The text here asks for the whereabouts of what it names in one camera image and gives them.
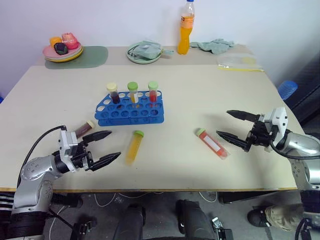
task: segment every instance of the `pink plate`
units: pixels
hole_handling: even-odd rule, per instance
[[[81,44],[79,42],[79,46],[77,48],[69,50],[69,52],[67,54],[59,55],[58,53],[56,53],[56,51],[53,49],[53,47],[51,47],[51,45],[49,45],[49,46],[46,46],[42,50],[42,53],[47,58],[58,59],[58,58],[65,58],[65,57],[68,57],[68,56],[72,56],[75,52],[79,51],[80,48],[81,48]]]

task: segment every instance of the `test tube with yellow liquid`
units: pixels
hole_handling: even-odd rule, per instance
[[[135,161],[141,140],[144,137],[144,135],[145,134],[143,131],[134,131],[131,144],[125,157],[125,164],[130,166]]]
[[[128,83],[128,89],[129,89],[129,94],[130,94],[130,99],[131,102],[133,103],[134,108],[139,108],[139,97],[138,97],[138,83],[135,81],[131,81]]]

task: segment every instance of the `yellow plate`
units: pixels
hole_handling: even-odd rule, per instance
[[[51,60],[51,59],[48,59],[45,57],[46,60],[48,61],[51,61],[51,62],[55,62],[55,63],[64,63],[64,62],[68,62],[68,61],[71,61],[77,57],[79,57],[82,52],[84,51],[84,47],[81,48],[81,51],[79,53],[77,53],[76,55],[72,56],[72,57],[69,57],[69,58],[66,58],[66,59],[61,59],[61,60]]]

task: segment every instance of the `test tube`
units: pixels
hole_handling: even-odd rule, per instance
[[[157,101],[158,83],[156,81],[150,81],[148,83],[148,88],[150,102],[155,103]]]
[[[225,159],[229,153],[224,149],[223,146],[218,143],[218,141],[214,140],[211,136],[206,133],[204,128],[199,129],[196,132],[196,135],[209,147],[212,151],[214,151],[221,159]]]
[[[83,135],[85,135],[88,131],[95,128],[95,124],[88,120],[85,124],[83,124],[81,127],[79,127],[77,130],[75,130],[76,138],[81,138]]]
[[[144,135],[145,134],[143,131],[134,131],[130,147],[125,157],[125,164],[130,166],[135,161],[141,140]]]
[[[118,93],[118,86],[114,82],[110,82],[106,85],[106,89],[110,92],[110,97],[114,104],[120,103],[120,97]]]
[[[128,83],[128,89],[130,91],[130,99],[133,104],[135,104],[135,107],[139,107],[137,104],[139,102],[139,97],[138,97],[138,83],[135,81],[131,81]]]

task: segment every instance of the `plastic bag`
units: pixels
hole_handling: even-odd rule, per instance
[[[166,50],[161,47],[161,45],[157,42],[153,41],[142,41],[139,45],[135,46],[128,52],[135,58],[146,58],[146,59],[155,59],[161,54],[172,55],[174,51]]]
[[[257,59],[250,53],[224,53],[217,58],[218,68],[231,71],[264,72]]]

